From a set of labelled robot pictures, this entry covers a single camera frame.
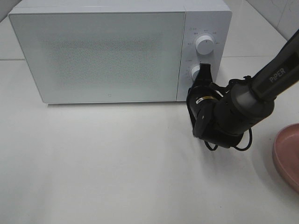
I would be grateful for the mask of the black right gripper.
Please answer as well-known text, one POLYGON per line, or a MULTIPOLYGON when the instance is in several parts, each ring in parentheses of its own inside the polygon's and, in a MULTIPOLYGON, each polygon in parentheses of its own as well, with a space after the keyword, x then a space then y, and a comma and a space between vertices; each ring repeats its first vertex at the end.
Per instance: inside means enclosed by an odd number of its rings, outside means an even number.
POLYGON ((221 96, 212 85, 211 64, 201 63, 186 99, 192 133, 201 140, 224 140, 223 111, 219 107, 221 96))

